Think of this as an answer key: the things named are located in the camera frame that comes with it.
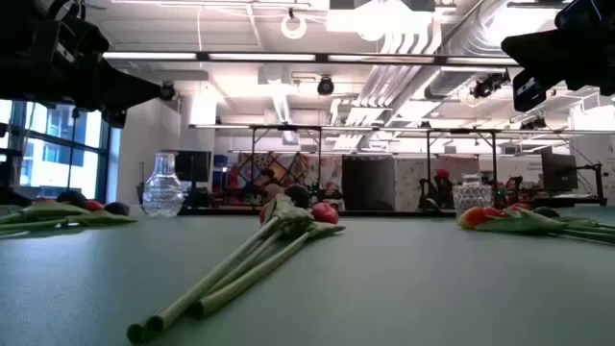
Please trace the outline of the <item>colourful patchwork cloth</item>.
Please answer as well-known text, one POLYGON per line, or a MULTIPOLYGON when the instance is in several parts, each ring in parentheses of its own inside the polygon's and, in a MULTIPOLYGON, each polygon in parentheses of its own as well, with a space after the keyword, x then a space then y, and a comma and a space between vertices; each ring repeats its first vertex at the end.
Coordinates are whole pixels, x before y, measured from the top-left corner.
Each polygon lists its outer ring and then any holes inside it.
MULTIPOLYGON (((312 194, 317 180, 317 155, 294 152, 263 152, 255 154, 255 182, 250 183, 251 164, 250 152, 238 152, 229 155, 230 167, 226 171, 223 186, 224 203, 226 205, 250 206, 261 204, 261 196, 254 189, 262 182, 260 172, 269 168, 275 172, 275 177, 282 186, 293 184, 305 186, 312 194)), ((342 157, 322 154, 321 189, 324 199, 338 200, 342 198, 342 157)))

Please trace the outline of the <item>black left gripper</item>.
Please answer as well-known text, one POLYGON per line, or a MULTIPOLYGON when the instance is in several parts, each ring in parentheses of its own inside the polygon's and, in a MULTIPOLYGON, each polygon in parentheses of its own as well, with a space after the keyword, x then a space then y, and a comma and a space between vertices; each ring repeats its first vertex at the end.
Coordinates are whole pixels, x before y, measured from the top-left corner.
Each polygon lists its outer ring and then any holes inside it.
POLYGON ((30 57, 51 83, 45 94, 99 111, 110 126, 123 128, 127 109, 158 98, 160 85, 113 68, 103 58, 109 47, 99 29, 82 19, 46 19, 35 27, 30 57))

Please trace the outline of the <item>silver ceiling duct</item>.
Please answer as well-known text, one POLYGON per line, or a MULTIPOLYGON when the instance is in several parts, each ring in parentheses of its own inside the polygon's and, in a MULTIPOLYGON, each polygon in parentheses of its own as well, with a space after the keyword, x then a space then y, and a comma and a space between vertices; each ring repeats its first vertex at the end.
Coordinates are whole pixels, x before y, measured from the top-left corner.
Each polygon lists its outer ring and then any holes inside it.
POLYGON ((557 8, 537 0, 482 0, 438 53, 448 56, 503 57, 501 42, 553 24, 557 8))

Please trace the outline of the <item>black table frame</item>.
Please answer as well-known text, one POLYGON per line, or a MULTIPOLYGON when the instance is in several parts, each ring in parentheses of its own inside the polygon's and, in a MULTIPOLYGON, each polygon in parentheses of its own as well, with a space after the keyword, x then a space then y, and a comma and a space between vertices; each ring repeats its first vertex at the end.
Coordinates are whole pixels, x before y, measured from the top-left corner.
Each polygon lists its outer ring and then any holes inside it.
MULTIPOLYGON (((187 209, 182 208, 179 216, 206 216, 206 215, 260 215, 260 208, 248 209, 187 209)), ((427 217, 427 218, 455 218, 454 211, 428 210, 428 211, 388 211, 388 210, 344 210, 339 216, 348 217, 427 217)))

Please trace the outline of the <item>faceted clear glass vase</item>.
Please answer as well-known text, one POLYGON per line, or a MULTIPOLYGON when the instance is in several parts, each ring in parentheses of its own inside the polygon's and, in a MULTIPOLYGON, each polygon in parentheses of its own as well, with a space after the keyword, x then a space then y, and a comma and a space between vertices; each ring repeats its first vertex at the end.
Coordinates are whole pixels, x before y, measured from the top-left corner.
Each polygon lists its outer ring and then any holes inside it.
POLYGON ((480 173, 462 174, 461 182, 453 186, 453 199, 457 216, 474 207, 490 207, 492 187, 482 182, 480 173))

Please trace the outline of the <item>black computer monitor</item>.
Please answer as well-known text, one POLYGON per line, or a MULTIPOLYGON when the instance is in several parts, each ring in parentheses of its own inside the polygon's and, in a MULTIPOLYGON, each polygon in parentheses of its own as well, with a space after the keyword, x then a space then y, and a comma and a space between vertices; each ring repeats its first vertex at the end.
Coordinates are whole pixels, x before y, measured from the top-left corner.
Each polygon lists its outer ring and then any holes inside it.
POLYGON ((191 209, 208 208, 211 152, 179 151, 175 159, 176 175, 184 195, 183 206, 191 209))
POLYGON ((572 155, 541 155, 544 188, 567 191, 578 188, 577 162, 572 155))

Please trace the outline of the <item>long background light bar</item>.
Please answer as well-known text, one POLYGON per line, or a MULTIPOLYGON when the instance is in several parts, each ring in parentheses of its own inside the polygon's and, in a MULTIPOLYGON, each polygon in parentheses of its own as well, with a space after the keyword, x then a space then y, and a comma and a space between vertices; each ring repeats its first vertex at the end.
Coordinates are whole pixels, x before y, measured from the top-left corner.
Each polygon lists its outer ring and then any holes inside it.
POLYGON ((188 125, 188 128, 199 130, 276 130, 276 131, 316 131, 340 133, 448 133, 454 135, 469 134, 503 134, 503 135, 562 135, 562 136, 615 136, 615 131, 594 130, 506 130, 506 129, 474 129, 474 128, 410 128, 410 127, 373 127, 373 126, 316 126, 316 125, 188 125))

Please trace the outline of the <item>black crossbar with light strips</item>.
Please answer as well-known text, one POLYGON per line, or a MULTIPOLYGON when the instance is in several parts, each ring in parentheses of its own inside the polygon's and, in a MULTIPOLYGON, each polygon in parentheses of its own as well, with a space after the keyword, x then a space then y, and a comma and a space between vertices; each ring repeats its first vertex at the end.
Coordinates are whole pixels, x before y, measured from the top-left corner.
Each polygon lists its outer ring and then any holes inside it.
POLYGON ((373 65, 433 65, 467 67, 518 67, 506 57, 442 56, 442 55, 385 55, 336 53, 264 53, 264 52, 147 52, 115 51, 103 57, 108 61, 142 62, 282 62, 332 63, 373 65))

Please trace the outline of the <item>black tripod stand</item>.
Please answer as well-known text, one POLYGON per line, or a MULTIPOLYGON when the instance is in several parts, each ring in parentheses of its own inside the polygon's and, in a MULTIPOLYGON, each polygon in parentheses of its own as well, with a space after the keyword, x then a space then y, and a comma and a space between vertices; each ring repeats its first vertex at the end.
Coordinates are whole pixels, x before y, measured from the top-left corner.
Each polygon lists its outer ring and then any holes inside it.
POLYGON ((80 110, 77 108, 74 108, 71 113, 71 119, 73 120, 73 128, 72 128, 71 140, 70 140, 70 145, 69 145, 69 161, 68 161, 66 191, 69 191, 71 187, 72 163, 73 163, 74 148, 75 148, 75 143, 76 143, 75 141, 76 129, 77 129, 77 122, 80 116, 81 116, 80 110))

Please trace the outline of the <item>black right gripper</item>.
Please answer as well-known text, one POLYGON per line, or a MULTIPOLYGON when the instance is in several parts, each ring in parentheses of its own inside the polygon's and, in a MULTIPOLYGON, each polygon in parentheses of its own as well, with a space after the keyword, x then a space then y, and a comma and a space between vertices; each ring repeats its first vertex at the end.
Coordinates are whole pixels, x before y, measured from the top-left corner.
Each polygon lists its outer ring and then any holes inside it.
POLYGON ((554 25, 501 43, 523 68, 512 80, 516 111, 537 107, 560 82, 572 91, 590 86, 602 96, 615 94, 615 0, 573 0, 554 25))

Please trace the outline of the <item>white patterned cloth panel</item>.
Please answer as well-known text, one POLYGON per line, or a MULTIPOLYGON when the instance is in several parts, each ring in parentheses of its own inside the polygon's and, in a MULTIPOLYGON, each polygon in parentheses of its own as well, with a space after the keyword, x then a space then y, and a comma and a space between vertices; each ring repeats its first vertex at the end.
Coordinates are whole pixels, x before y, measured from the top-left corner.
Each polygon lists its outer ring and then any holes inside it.
POLYGON ((420 194, 420 179, 433 178, 438 169, 446 170, 450 174, 450 180, 458 184, 465 174, 480 172, 480 163, 474 158, 438 156, 430 158, 401 157, 394 161, 395 187, 399 195, 420 194))

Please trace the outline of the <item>black background rig frame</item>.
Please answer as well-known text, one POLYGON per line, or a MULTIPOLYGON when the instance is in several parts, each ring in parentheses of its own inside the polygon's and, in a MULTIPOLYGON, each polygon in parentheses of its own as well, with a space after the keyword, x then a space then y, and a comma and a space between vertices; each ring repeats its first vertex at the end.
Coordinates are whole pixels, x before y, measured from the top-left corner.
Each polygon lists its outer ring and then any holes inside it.
POLYGON ((426 132, 426 140, 427 140, 427 179, 428 185, 431 184, 431 134, 449 134, 449 135, 478 135, 482 137, 483 134, 491 135, 490 139, 484 139, 484 141, 489 144, 492 148, 492 194, 493 194, 493 204, 494 206, 498 203, 498 168, 497 168, 497 149, 496 149, 496 139, 497 133, 500 133, 501 130, 497 129, 478 129, 478 128, 430 128, 430 129, 422 129, 426 132))
POLYGON ((255 182, 255 154, 256 154, 256 144, 258 142, 257 132, 260 130, 264 131, 264 134, 268 134, 270 130, 275 130, 276 132, 293 132, 298 133, 304 131, 307 135, 312 135, 313 133, 318 134, 318 137, 313 137, 312 141, 315 143, 317 150, 316 151, 304 151, 298 150, 294 151, 295 155, 306 154, 306 155, 317 155, 317 180, 315 183, 315 187, 313 188, 313 198, 317 202, 324 201, 324 194, 321 189, 321 177, 322 177, 322 141, 323 141, 323 132, 324 127, 320 125, 297 125, 297 124, 256 124, 249 125, 248 128, 251 130, 251 150, 250 150, 250 183, 253 184, 255 182))

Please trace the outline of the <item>black partition panel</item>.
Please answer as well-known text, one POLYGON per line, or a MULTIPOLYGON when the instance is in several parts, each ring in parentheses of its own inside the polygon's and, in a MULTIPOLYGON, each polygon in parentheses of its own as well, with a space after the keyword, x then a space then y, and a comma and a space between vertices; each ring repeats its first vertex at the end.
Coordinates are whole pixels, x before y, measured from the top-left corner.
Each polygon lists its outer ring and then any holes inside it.
POLYGON ((344 156, 342 195, 347 210, 393 211, 393 159, 387 156, 344 156))

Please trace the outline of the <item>green table mat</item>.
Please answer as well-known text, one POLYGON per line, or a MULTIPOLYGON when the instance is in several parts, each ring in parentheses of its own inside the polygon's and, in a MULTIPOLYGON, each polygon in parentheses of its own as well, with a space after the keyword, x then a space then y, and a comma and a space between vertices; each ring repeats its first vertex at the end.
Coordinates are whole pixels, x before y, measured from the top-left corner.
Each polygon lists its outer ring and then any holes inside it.
MULTIPOLYGON (((148 346, 615 346, 615 246, 344 217, 218 313, 148 346)), ((0 346, 128 346, 254 216, 0 238, 0 346)))

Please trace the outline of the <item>large black framed window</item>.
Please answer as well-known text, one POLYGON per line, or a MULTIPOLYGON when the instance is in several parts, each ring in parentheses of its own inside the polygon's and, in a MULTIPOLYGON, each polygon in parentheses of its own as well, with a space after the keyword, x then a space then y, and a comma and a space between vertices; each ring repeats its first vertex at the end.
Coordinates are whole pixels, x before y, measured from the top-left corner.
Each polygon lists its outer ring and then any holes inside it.
MULTIPOLYGON (((66 191, 74 107, 0 99, 0 149, 18 151, 12 184, 29 197, 56 197, 66 191)), ((87 199, 107 200, 111 128, 98 111, 80 111, 70 190, 87 199)))

